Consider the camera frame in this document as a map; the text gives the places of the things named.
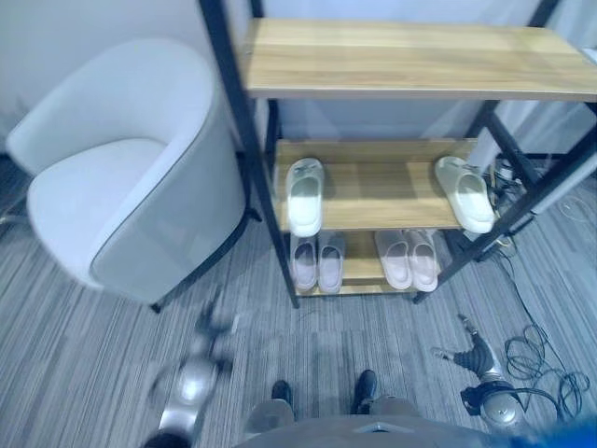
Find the foot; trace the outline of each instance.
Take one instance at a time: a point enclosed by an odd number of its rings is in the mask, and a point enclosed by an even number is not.
[[[278,380],[271,388],[271,399],[283,399],[292,408],[292,389],[284,380]]]
[[[354,385],[354,400],[351,413],[368,413],[369,404],[375,397],[377,389],[377,375],[374,371],[366,370],[358,377]]]

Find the slipper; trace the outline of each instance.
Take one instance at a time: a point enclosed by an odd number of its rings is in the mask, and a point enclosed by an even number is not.
[[[431,292],[437,287],[436,250],[425,231],[409,231],[409,266],[412,284],[420,291]]]
[[[466,230],[487,233],[495,215],[483,179],[462,159],[442,157],[436,162],[436,177],[458,222]]]
[[[402,231],[376,231],[375,246],[383,272],[394,289],[406,289],[412,283],[409,266],[409,244]]]
[[[298,238],[290,235],[290,267],[295,286],[308,291],[317,283],[315,238]]]
[[[301,159],[286,175],[288,226],[299,237],[314,236],[321,229],[324,166],[317,159]]]
[[[342,286],[344,276],[344,252],[346,244],[339,231],[320,231],[319,240],[319,289],[327,294],[336,294]]]

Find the wall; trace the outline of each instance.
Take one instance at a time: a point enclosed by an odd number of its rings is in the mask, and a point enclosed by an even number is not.
[[[226,2],[240,40],[248,1]],[[156,35],[212,57],[195,0],[0,0],[0,151],[26,111],[74,69],[118,43]]]
[[[280,18],[523,25],[537,4],[537,0],[265,0],[265,9],[267,16]],[[597,45],[597,1],[562,0],[549,26],[579,48]],[[457,137],[465,133],[478,108],[477,102],[451,101],[281,102],[284,134],[289,138]],[[565,151],[594,122],[579,104],[504,102],[499,113],[529,152]],[[472,162],[485,165],[496,151],[483,135]]]

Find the black metal frame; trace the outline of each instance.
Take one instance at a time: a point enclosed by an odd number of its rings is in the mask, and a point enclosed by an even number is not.
[[[255,18],[264,17],[261,0],[250,1],[253,16]],[[299,302],[288,266],[285,236],[280,231],[271,203],[271,174],[275,164],[276,140],[281,136],[278,104],[276,100],[268,100],[268,129],[264,148],[265,154],[262,154],[251,113],[252,107],[249,106],[249,99],[244,94],[221,0],[199,0],[199,3],[232,108],[232,115],[245,149],[249,171],[255,183],[268,231],[282,269],[286,289],[293,306],[298,308]],[[542,0],[531,18],[529,26],[545,26],[559,3],[560,0]],[[568,154],[559,159],[558,163],[549,172],[539,178],[533,165],[523,154],[514,137],[495,114],[498,105],[499,101],[496,100],[483,102],[465,135],[467,137],[478,137],[480,132],[487,128],[495,142],[502,149],[503,156],[512,164],[515,173],[517,173],[526,188],[526,192],[495,222],[489,233],[481,235],[472,243],[463,244],[461,241],[458,245],[458,253],[454,256],[452,263],[440,273],[438,285],[445,283],[471,260],[482,256],[485,250],[494,244],[500,236],[512,232],[517,223],[520,223],[531,213],[534,207],[559,187],[595,152],[597,127],[593,127]],[[587,103],[587,106],[591,111],[596,112],[597,108],[594,103]],[[267,168],[264,166],[262,155],[265,155]],[[414,298],[414,302],[421,302],[428,294],[430,293],[419,292]]]
[[[257,190],[257,197],[261,203],[263,218],[268,226],[271,241],[276,251],[276,256],[282,270],[286,289],[292,305],[299,308],[299,301],[295,292],[294,283],[288,266],[287,251],[284,238],[278,227],[273,206],[271,204],[271,188],[266,167],[261,158],[261,149],[257,131],[255,129],[252,108],[244,94],[243,84],[238,64],[226,21],[226,14],[220,0],[199,0],[201,12],[205,20],[205,26],[212,42],[215,60],[217,62],[222,83],[228,96],[232,116],[236,124],[237,132],[246,154],[249,173]],[[253,0],[254,12],[259,2]]]

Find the gray striped carpet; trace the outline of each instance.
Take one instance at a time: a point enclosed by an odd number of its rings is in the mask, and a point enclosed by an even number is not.
[[[21,182],[0,159],[2,195]],[[595,384],[583,414],[597,412],[597,194],[594,178],[575,189],[581,220],[551,207],[518,236],[513,259],[521,294],[571,370]],[[445,245],[437,241],[445,254]],[[409,399],[423,416],[484,429],[459,392],[476,381],[430,354],[465,349],[465,313],[503,357],[503,342],[529,321],[493,261],[470,264],[421,305],[404,297],[304,299],[293,310],[263,224],[203,278],[173,294],[161,315],[121,297],[89,291],[50,259],[30,229],[0,230],[0,446],[136,447],[159,415],[147,402],[156,372],[186,351],[201,304],[223,285],[219,315],[238,328],[216,351],[234,356],[209,408],[201,447],[240,440],[244,418],[285,378],[297,418],[346,413],[357,374],[372,368],[381,393]],[[523,382],[514,381],[522,386]],[[555,393],[555,379],[539,386]],[[555,419],[533,398],[537,425]]]

